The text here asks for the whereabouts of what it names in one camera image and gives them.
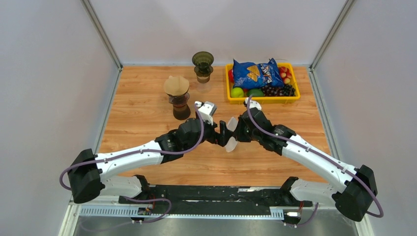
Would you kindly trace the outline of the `white paper sheet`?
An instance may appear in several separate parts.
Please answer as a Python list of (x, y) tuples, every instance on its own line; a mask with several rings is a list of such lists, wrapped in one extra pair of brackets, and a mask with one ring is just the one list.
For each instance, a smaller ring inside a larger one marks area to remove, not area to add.
[[(227, 122), (227, 129), (229, 131), (231, 131), (232, 133), (235, 131), (236, 127), (238, 125), (238, 120), (235, 117), (231, 117), (229, 119), (229, 121)], [(236, 146), (237, 146), (238, 142), (236, 141), (236, 139), (232, 136), (229, 141), (227, 142), (227, 144), (225, 145), (225, 150), (227, 152), (232, 152)]]

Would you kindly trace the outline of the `brown paper coffee filter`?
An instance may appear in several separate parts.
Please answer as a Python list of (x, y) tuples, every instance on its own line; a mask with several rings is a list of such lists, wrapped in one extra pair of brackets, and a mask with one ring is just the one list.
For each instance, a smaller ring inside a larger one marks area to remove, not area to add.
[(169, 76), (164, 83), (164, 91), (171, 96), (181, 96), (188, 92), (189, 81), (183, 76)]

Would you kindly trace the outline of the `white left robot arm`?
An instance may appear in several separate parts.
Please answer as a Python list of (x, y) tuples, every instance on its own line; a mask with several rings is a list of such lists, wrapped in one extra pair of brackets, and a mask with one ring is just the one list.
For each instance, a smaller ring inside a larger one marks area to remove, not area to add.
[(189, 118), (177, 129), (154, 140), (132, 148), (109, 153), (81, 151), (70, 167), (63, 171), (76, 204), (90, 202), (98, 196), (126, 196), (137, 203), (146, 203), (150, 190), (138, 177), (119, 177), (120, 173), (150, 165), (159, 165), (182, 158), (201, 143), (225, 147), (228, 152), (236, 146), (233, 132), (237, 120), (220, 124), (199, 118)]

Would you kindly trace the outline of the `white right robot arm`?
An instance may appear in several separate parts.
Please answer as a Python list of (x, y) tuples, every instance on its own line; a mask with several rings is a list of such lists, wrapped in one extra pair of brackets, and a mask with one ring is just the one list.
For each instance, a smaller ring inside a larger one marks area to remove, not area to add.
[(264, 149), (300, 163), (327, 181), (310, 182), (289, 177), (282, 185), (283, 203), (291, 206), (297, 201), (311, 201), (334, 205), (342, 215), (356, 222), (372, 214), (369, 208), (377, 202), (378, 190), (370, 167), (357, 168), (331, 157), (294, 130), (282, 124), (272, 125), (256, 108), (245, 111), (239, 118), (231, 118), (227, 128), (236, 141), (256, 141)]

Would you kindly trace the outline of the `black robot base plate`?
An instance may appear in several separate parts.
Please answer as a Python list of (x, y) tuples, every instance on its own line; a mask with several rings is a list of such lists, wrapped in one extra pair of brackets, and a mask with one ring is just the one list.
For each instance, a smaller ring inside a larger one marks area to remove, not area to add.
[(279, 187), (152, 185), (137, 200), (168, 199), (170, 214), (269, 215), (271, 207), (300, 207)]

